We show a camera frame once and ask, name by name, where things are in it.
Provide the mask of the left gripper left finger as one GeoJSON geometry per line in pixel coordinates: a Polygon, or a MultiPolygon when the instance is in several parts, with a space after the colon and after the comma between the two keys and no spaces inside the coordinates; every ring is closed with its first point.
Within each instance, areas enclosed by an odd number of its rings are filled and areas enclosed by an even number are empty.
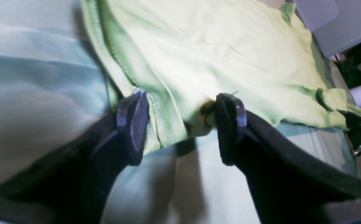
{"type": "Polygon", "coordinates": [[[122,99],[78,139],[0,184],[0,224],[99,224],[120,172],[141,164],[145,91],[122,99]]]}

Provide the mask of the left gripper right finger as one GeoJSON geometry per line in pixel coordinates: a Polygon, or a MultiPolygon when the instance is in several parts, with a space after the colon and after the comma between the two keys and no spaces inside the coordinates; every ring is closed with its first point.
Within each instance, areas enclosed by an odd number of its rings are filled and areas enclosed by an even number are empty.
{"type": "Polygon", "coordinates": [[[361,179],[311,156],[234,95],[215,119],[222,162],[245,176],[262,224],[361,224],[361,179]]]}

